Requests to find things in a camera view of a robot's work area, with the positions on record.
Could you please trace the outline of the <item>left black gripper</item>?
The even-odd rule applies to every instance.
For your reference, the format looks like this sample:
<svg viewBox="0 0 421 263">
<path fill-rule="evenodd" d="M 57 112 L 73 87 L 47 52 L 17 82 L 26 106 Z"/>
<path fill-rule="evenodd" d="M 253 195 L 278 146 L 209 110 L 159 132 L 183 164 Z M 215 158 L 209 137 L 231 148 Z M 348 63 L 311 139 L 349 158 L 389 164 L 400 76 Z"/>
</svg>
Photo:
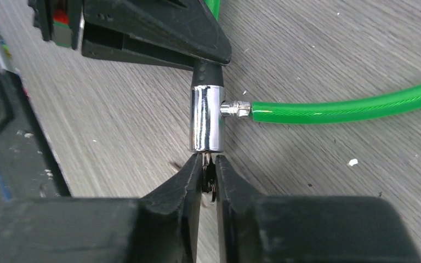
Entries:
<svg viewBox="0 0 421 263">
<path fill-rule="evenodd" d="M 28 0 L 46 42 L 77 49 L 84 15 L 87 58 L 193 70 L 196 60 L 227 65 L 231 44 L 213 8 L 219 1 Z"/>
</svg>

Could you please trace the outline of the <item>green cable bike lock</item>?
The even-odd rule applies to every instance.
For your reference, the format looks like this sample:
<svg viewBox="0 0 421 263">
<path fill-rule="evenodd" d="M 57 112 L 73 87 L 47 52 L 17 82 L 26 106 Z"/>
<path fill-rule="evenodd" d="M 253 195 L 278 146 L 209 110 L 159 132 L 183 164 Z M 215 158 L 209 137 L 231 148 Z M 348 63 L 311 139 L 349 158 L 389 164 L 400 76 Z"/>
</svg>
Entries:
<svg viewBox="0 0 421 263">
<path fill-rule="evenodd" d="M 421 108 L 421 84 L 364 99 L 284 104 L 226 101 L 222 68 L 200 61 L 191 84 L 190 149 L 197 153 L 223 152 L 225 119 L 247 118 L 276 124 L 332 124 L 398 115 Z"/>
</svg>

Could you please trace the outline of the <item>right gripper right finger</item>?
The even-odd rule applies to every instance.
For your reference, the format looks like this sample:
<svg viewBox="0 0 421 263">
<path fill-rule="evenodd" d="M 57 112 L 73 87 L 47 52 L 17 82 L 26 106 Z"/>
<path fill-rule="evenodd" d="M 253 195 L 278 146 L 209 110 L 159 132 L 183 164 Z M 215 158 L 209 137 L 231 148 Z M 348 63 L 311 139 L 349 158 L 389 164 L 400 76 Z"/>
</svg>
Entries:
<svg viewBox="0 0 421 263">
<path fill-rule="evenodd" d="M 379 197 L 268 196 L 215 159 L 221 262 L 421 262 Z"/>
</svg>

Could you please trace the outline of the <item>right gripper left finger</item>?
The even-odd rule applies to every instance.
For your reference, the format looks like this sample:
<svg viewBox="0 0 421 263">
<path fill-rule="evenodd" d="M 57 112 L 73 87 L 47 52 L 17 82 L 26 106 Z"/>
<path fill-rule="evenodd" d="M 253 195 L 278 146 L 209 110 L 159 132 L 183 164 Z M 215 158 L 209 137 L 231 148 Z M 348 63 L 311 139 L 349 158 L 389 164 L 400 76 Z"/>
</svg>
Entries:
<svg viewBox="0 0 421 263">
<path fill-rule="evenodd" d="M 0 262 L 195 262 L 202 162 L 142 198 L 0 202 Z"/>
</svg>

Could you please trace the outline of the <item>small silver keys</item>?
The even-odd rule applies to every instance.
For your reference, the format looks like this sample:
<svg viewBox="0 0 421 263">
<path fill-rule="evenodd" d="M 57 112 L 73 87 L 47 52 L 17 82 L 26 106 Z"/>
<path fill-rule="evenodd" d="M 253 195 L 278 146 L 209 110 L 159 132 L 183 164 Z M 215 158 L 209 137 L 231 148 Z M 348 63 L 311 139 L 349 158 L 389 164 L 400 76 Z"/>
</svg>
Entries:
<svg viewBox="0 0 421 263">
<path fill-rule="evenodd" d="M 212 154 L 206 152 L 203 154 L 203 167 L 202 167 L 202 193 L 210 195 L 210 199 L 202 198 L 201 204 L 203 207 L 213 205 L 217 198 L 216 187 L 216 168 L 212 159 Z"/>
</svg>

